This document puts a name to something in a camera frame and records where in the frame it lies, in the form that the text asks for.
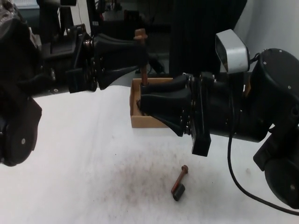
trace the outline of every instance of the metal screw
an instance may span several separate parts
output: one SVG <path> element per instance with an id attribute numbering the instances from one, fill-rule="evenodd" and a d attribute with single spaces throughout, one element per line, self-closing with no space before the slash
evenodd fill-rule
<path id="1" fill-rule="evenodd" d="M 173 194 L 175 192 L 175 190 L 177 189 L 179 183 L 181 183 L 183 177 L 185 176 L 185 174 L 188 173 L 188 167 L 186 165 L 182 166 L 182 172 L 181 174 L 178 176 L 177 181 L 174 183 L 172 189 L 171 189 L 171 193 Z"/>

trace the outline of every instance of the black cable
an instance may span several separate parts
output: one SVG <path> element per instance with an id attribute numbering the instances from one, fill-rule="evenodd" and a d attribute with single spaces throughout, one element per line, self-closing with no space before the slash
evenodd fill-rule
<path id="1" fill-rule="evenodd" d="M 260 53 L 257 53 L 256 55 L 254 55 L 254 57 L 250 60 L 250 64 L 252 64 L 253 62 L 256 62 L 260 57 Z"/>
<path id="2" fill-rule="evenodd" d="M 78 10 L 79 10 L 79 18 L 80 18 L 80 21 L 81 21 L 81 24 L 82 24 L 81 13 L 80 13 L 80 6 L 79 6 L 79 2 L 78 2 L 78 0 L 77 0 L 77 4 L 78 4 Z"/>
<path id="3" fill-rule="evenodd" d="M 231 122 L 231 132 L 229 134 L 229 139 L 228 139 L 228 169 L 229 169 L 230 175 L 232 176 L 233 181 L 235 182 L 236 186 L 245 195 L 247 195 L 248 197 L 250 197 L 250 198 L 252 198 L 252 199 L 254 199 L 254 200 L 256 200 L 256 201 L 258 201 L 260 203 L 268 205 L 271 208 L 277 209 L 279 211 L 283 211 L 283 212 L 291 214 L 291 215 L 299 216 L 299 212 L 292 211 L 292 210 L 289 210 L 289 209 L 285 209 L 283 207 L 280 207 L 278 205 L 272 204 L 272 203 L 270 203 L 270 202 L 268 202 L 266 200 L 263 200 L 263 199 L 255 196 L 255 195 L 249 193 L 237 181 L 237 179 L 236 179 L 236 177 L 234 175 L 234 172 L 233 172 L 232 162 L 231 162 L 232 141 L 233 141 L 233 136 L 234 136 L 234 133 L 235 133 L 235 105 L 234 105 L 234 97 L 233 97 L 233 93 L 232 92 L 230 94 L 230 106 L 231 106 L 231 111 L 232 111 L 232 122 Z"/>

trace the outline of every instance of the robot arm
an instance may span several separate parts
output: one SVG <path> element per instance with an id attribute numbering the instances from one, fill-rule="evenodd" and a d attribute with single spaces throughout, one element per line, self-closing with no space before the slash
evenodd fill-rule
<path id="1" fill-rule="evenodd" d="M 252 60 L 257 63 L 248 73 L 248 50 L 232 30 L 217 34 L 216 51 L 225 75 L 184 74 L 170 83 L 141 86 L 140 110 L 178 136 L 191 135 L 192 153 L 201 156 L 208 155 L 211 133 L 230 137 L 231 144 L 233 137 L 260 142 L 271 132 L 253 159 L 272 192 L 299 209 L 299 61 L 267 49 Z"/>
<path id="2" fill-rule="evenodd" d="M 43 11 L 47 3 L 39 4 Z M 45 17 L 55 27 L 57 10 Z M 54 32 L 50 42 L 44 35 L 38 46 L 17 7 L 0 4 L 0 161 L 7 166 L 24 162 L 35 148 L 42 109 L 34 96 L 105 89 L 148 63 L 145 46 L 135 41 L 90 37 L 84 24 L 62 27 L 66 35 Z"/>

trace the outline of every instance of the black plastic part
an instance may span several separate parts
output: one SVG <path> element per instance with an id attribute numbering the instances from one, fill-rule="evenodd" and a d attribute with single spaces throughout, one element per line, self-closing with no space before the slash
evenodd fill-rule
<path id="1" fill-rule="evenodd" d="M 251 90 L 244 99 L 250 116 L 277 124 L 285 111 L 299 102 L 299 60 L 280 49 L 260 54 L 250 77 Z"/>
<path id="2" fill-rule="evenodd" d="M 279 200 L 293 209 L 299 209 L 298 163 L 295 164 L 287 158 L 270 160 L 265 165 L 265 177 L 271 191 Z"/>
<path id="3" fill-rule="evenodd" d="M 184 191 L 185 191 L 185 186 L 182 183 L 179 183 L 177 189 L 174 191 L 172 195 L 173 199 L 178 202 L 182 197 Z"/>
<path id="4" fill-rule="evenodd" d="M 145 46 L 135 41 L 123 41 L 100 34 L 93 39 L 96 77 L 100 89 L 138 67 L 146 66 Z"/>
<path id="5" fill-rule="evenodd" d="M 168 83 L 140 86 L 139 109 L 165 123 L 178 136 L 183 136 L 191 110 L 188 79 L 182 76 Z"/>
<path id="6" fill-rule="evenodd" d="M 12 82 L 1 81 L 0 91 L 3 93 L 0 102 L 1 159 L 5 165 L 15 166 L 24 162 L 35 148 L 42 109 Z"/>
<path id="7" fill-rule="evenodd" d="M 202 82 L 195 82 L 193 90 L 198 93 L 194 116 L 191 116 L 191 132 L 193 139 L 192 154 L 207 156 L 211 145 L 210 125 L 208 115 L 208 85 L 205 77 Z"/>
<path id="8" fill-rule="evenodd" d="M 147 86 L 140 86 L 141 94 L 147 94 L 151 92 L 171 92 L 184 89 L 187 83 L 187 76 L 179 76 L 171 82 L 163 84 L 150 84 Z"/>

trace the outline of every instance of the wooden bolt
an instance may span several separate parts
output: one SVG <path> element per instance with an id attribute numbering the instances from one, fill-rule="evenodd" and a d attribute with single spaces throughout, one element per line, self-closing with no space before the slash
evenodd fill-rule
<path id="1" fill-rule="evenodd" d="M 145 29 L 135 30 L 134 40 L 138 41 L 140 44 L 145 45 L 145 40 L 147 38 L 148 38 L 148 36 L 145 33 Z M 148 84 L 148 74 L 147 74 L 146 66 L 140 68 L 140 73 L 141 73 L 142 85 L 147 85 Z"/>

